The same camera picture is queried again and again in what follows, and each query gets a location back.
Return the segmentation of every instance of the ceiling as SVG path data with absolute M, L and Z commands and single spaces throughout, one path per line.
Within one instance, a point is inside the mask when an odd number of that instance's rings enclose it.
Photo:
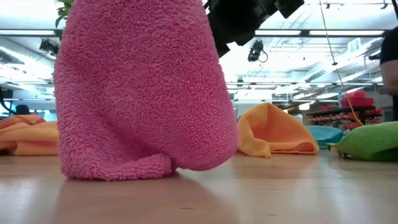
M 323 4 L 328 29 L 379 30 L 392 29 L 398 25 L 392 5 L 384 8 L 384 1 L 327 1 Z M 56 9 L 60 3 L 54 0 L 2 0 L 0 1 L 0 29 L 54 29 Z M 324 29 L 318 0 L 306 0 L 305 5 L 288 19 L 275 13 L 266 20 L 261 29 Z M 0 82 L 12 81 L 17 85 L 10 89 L 32 92 L 32 98 L 40 96 L 44 88 L 52 88 L 51 74 L 55 57 L 39 50 L 42 39 L 39 37 L 1 37 L 0 50 L 9 51 L 12 56 L 25 62 L 25 65 L 5 65 L 0 63 Z M 60 44 L 57 38 L 49 38 Z M 266 62 L 248 62 L 248 53 L 255 40 L 261 40 L 264 51 L 260 59 Z M 350 50 L 350 43 L 358 42 L 356 50 Z M 345 82 L 371 83 L 381 81 L 378 62 L 368 56 L 377 53 L 381 38 L 330 38 L 331 51 L 339 62 L 339 73 Z M 326 97 L 325 93 L 336 93 L 341 89 L 336 67 L 331 64 L 331 52 L 326 38 L 309 37 L 255 37 L 245 46 L 230 46 L 231 51 L 220 59 L 225 80 L 237 82 L 263 83 L 263 85 L 228 85 L 230 93 L 239 100 L 271 99 L 314 99 Z M 23 88 L 18 84 L 24 82 Z M 319 85 L 288 84 L 292 82 L 315 82 Z M 367 85 L 347 85 L 348 89 L 364 88 Z

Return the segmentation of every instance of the black equipment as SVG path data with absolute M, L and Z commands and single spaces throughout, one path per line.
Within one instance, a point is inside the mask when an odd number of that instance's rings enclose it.
M 249 42 L 275 12 L 288 18 L 303 4 L 304 0 L 208 0 L 204 7 L 210 11 L 208 19 L 218 56 L 229 52 L 228 43 L 243 46 Z

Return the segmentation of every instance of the terry cloth fabric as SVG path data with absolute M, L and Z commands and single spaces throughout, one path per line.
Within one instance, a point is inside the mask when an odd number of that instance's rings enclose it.
M 307 126 L 320 149 L 326 149 L 328 143 L 338 143 L 343 138 L 343 132 L 334 127 L 313 125 Z
M 0 151 L 15 156 L 56 156 L 57 122 L 37 115 L 18 115 L 0 121 Z
M 208 170 L 237 148 L 200 0 L 76 0 L 55 66 L 62 172 L 160 178 Z
M 370 161 L 398 161 L 398 121 L 364 125 L 351 130 L 328 149 Z
M 239 150 L 249 156 L 269 158 L 271 153 L 316 154 L 317 142 L 293 116 L 264 103 L 245 111 L 238 122 Z

